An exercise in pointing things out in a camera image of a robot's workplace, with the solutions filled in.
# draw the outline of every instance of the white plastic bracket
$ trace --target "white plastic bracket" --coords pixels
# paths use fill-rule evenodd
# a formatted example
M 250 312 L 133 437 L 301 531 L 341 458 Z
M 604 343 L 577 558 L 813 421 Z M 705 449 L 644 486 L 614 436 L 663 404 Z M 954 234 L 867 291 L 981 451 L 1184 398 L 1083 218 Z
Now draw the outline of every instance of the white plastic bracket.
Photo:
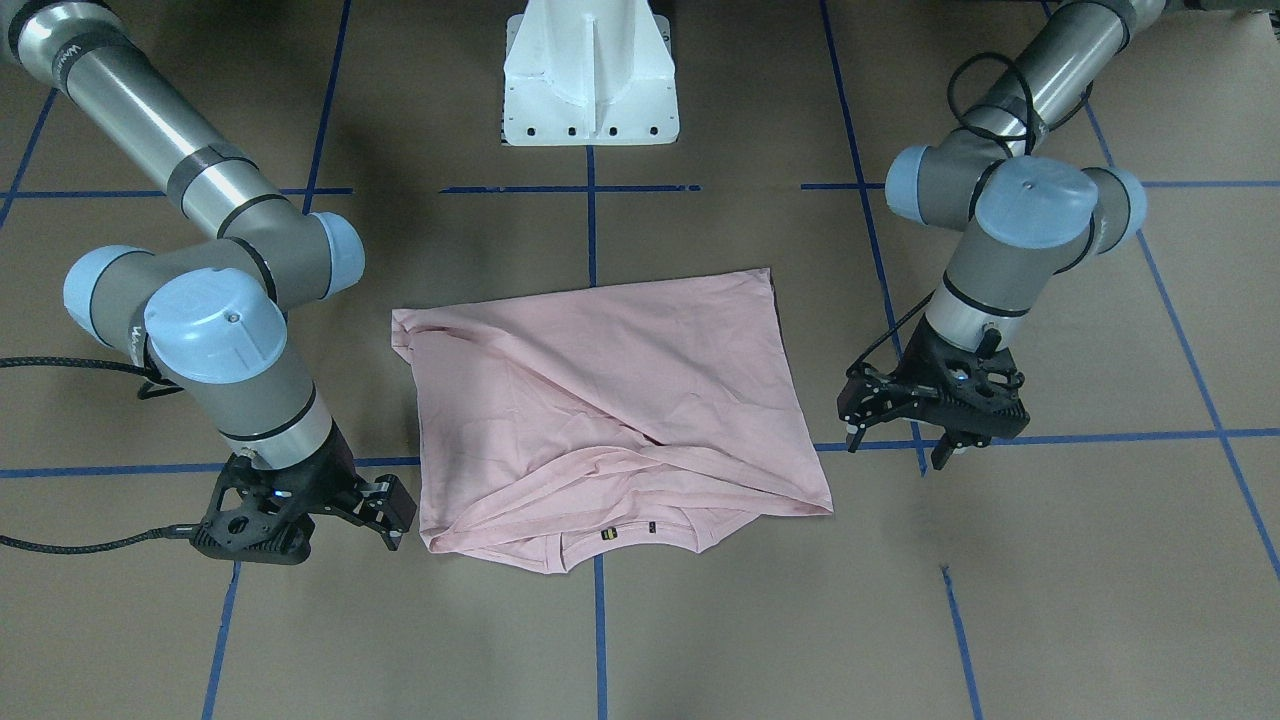
M 671 23 L 646 0 L 529 0 L 507 20 L 511 145 L 662 145 L 680 135 Z

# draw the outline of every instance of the pink cloth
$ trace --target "pink cloth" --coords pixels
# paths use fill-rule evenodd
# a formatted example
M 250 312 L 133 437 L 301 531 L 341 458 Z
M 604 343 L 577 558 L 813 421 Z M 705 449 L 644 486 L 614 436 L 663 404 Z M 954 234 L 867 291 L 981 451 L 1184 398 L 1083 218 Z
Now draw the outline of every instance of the pink cloth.
M 767 269 L 396 310 L 392 346 L 417 383 L 431 552 L 566 573 L 832 510 Z

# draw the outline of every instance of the white mounting plate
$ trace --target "white mounting plate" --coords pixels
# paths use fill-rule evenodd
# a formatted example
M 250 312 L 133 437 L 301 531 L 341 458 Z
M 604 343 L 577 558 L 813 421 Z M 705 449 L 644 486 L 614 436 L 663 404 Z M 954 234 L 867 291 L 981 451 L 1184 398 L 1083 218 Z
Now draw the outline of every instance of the white mounting plate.
M 540 1 L 532 0 L 530 12 L 507 20 L 503 140 L 515 146 L 675 142 L 680 113 L 671 22 L 652 14 L 645 0 L 612 0 L 614 6 L 627 5 L 626 12 L 635 13 L 631 35 L 611 33 L 617 24 L 591 15 L 571 18 L 580 28 L 552 32 L 544 27 L 545 9 L 526 22 Z M 641 5 L 643 14 L 636 9 Z M 564 15 L 550 19 L 563 20 Z M 521 36 L 521 28 L 529 36 Z M 553 47 L 557 37 L 575 36 L 588 40 Z

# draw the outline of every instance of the blue cap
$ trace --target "blue cap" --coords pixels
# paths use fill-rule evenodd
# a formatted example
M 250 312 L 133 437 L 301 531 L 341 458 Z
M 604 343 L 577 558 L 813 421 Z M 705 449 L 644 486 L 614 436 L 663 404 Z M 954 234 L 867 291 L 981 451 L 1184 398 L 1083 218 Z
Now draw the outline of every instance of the blue cap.
M 365 245 L 347 218 L 337 213 L 311 213 L 329 236 L 329 290 L 320 300 L 347 290 L 365 274 Z
M 1121 170 L 1120 168 L 1106 168 L 1106 170 L 1115 176 L 1120 181 L 1120 184 L 1124 186 L 1124 191 L 1129 193 L 1129 224 L 1125 225 L 1124 236 L 1120 237 L 1120 242 L 1124 242 L 1138 234 L 1143 223 L 1147 222 L 1147 188 L 1142 187 L 1142 181 L 1138 179 L 1138 176 L 1129 170 Z
M 1098 186 L 1089 176 L 1048 158 L 1006 160 L 978 197 L 974 218 L 991 237 L 1012 247 L 1066 245 L 1089 227 Z
M 106 341 L 93 329 L 93 288 L 97 287 L 97 279 L 106 272 L 108 265 L 131 252 L 151 255 L 148 250 L 128 245 L 109 245 L 90 250 L 72 265 L 72 269 L 67 272 L 67 279 L 63 281 L 63 306 L 67 307 L 67 313 L 70 314 L 77 325 L 84 328 L 84 332 L 102 345 L 106 345 Z
M 924 224 L 920 217 L 920 164 L 928 146 L 913 145 L 897 154 L 884 178 L 884 201 L 895 215 Z
M 288 340 L 280 309 L 236 269 L 178 275 L 151 296 L 142 316 L 156 357 L 200 383 L 257 377 L 275 364 Z

